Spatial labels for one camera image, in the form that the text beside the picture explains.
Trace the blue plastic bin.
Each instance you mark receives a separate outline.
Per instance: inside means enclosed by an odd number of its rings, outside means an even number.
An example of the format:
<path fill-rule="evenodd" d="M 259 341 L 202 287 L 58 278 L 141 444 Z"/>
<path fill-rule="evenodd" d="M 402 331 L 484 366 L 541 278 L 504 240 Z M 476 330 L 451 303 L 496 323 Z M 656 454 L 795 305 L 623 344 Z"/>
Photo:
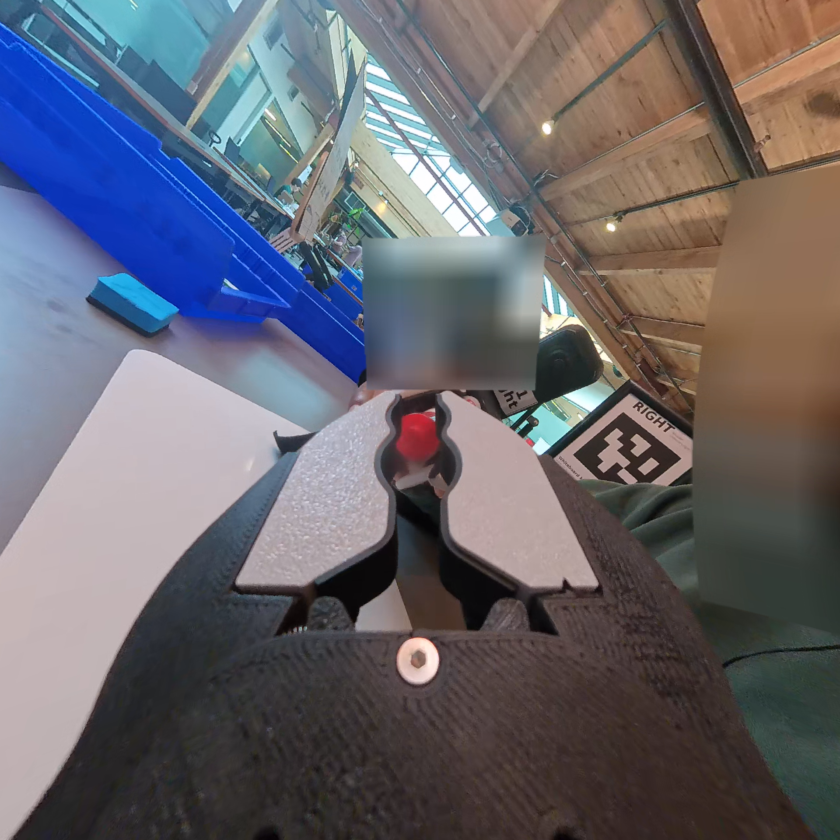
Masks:
<path fill-rule="evenodd" d="M 225 279 L 219 300 L 226 314 L 247 321 L 278 320 L 357 382 L 365 369 L 361 329 L 259 234 L 234 236 Z"/>
<path fill-rule="evenodd" d="M 296 271 L 182 161 L 2 26 L 1 157 L 181 315 L 290 324 Z"/>

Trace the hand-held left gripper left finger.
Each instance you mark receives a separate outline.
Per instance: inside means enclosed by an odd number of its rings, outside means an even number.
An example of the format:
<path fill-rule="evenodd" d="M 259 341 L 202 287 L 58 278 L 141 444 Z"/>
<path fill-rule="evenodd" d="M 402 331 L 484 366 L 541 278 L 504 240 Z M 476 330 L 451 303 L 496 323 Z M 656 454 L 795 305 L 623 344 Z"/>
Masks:
<path fill-rule="evenodd" d="M 382 550 L 395 530 L 383 457 L 397 394 L 342 415 L 297 451 L 235 581 L 247 594 L 314 596 Z"/>

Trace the blue whiteboard eraser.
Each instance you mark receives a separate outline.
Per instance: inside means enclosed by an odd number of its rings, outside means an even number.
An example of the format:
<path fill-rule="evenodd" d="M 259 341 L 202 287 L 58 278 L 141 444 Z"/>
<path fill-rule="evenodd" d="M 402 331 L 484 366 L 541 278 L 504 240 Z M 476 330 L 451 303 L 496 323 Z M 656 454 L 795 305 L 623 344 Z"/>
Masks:
<path fill-rule="evenodd" d="M 145 338 L 168 329 L 179 309 L 130 274 L 100 276 L 88 304 Z"/>

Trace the white whiteboard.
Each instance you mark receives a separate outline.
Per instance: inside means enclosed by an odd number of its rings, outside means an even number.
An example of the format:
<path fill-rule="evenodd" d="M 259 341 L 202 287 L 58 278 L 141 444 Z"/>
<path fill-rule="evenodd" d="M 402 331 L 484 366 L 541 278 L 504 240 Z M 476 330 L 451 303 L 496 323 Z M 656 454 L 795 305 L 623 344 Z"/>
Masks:
<path fill-rule="evenodd" d="M 322 595 L 247 594 L 246 556 L 315 433 L 132 351 L 7 546 L 4 838 L 387 838 L 419 807 L 399 762 L 406 633 L 309 626 Z M 318 586 L 391 587 L 395 530 Z"/>

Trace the red marker cap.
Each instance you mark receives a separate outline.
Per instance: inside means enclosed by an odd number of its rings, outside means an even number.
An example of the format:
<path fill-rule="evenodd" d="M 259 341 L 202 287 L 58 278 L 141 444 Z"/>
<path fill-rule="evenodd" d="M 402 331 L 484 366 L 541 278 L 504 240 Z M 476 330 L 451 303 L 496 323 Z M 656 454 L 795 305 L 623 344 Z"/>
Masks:
<path fill-rule="evenodd" d="M 407 465 L 429 464 L 436 457 L 439 446 L 440 441 L 433 413 L 408 413 L 402 417 L 395 449 Z"/>

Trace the wooden sign board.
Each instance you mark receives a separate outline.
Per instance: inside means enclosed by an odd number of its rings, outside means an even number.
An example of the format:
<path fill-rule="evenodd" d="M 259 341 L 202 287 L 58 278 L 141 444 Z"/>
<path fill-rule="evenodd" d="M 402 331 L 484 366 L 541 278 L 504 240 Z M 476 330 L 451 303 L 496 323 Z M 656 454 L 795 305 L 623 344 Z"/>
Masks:
<path fill-rule="evenodd" d="M 310 183 L 301 199 L 292 225 L 286 231 L 292 246 L 310 244 L 318 232 L 321 219 L 333 199 L 350 152 L 355 127 L 362 121 L 364 110 L 364 81 L 367 59 L 360 68 L 350 73 L 344 90 L 343 110 L 332 146 L 318 161 Z"/>

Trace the green sweatshirt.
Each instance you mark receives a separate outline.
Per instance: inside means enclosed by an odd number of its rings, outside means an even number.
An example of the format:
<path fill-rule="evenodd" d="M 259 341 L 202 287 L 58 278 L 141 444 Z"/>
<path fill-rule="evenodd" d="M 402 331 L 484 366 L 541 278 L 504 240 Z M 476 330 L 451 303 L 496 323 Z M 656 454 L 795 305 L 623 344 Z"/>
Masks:
<path fill-rule="evenodd" d="M 752 739 L 817 838 L 839 838 L 839 636 L 704 602 L 692 486 L 584 479 L 659 562 L 728 675 Z"/>

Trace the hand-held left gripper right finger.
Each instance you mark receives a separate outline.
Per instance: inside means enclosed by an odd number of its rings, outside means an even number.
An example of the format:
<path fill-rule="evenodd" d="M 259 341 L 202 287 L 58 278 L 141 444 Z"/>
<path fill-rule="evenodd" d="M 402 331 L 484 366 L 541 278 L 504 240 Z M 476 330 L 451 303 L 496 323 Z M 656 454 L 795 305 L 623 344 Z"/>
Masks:
<path fill-rule="evenodd" d="M 599 581 L 532 448 L 453 392 L 436 395 L 436 420 L 447 550 L 525 601 L 596 592 Z"/>

